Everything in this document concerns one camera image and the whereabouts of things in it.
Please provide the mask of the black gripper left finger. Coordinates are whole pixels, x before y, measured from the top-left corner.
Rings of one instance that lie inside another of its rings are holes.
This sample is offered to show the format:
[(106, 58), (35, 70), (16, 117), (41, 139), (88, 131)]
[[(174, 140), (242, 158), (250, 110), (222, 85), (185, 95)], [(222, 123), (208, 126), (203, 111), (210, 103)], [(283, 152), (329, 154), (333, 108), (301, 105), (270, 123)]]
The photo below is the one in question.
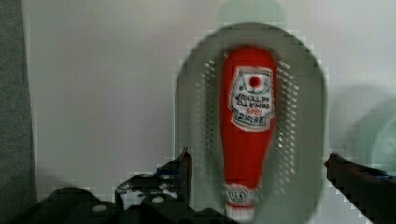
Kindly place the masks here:
[(189, 203), (192, 180), (192, 156), (188, 148), (154, 173), (134, 175), (115, 189), (115, 202), (123, 210), (139, 206), (149, 196), (166, 195)]

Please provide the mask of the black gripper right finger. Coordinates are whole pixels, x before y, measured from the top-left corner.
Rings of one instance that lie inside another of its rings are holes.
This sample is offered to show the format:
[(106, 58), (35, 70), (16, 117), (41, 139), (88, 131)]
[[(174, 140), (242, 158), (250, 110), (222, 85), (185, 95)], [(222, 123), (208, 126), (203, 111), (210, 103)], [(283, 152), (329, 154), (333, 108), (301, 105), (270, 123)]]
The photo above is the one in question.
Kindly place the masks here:
[(395, 177), (331, 153), (327, 179), (373, 224), (395, 224)]

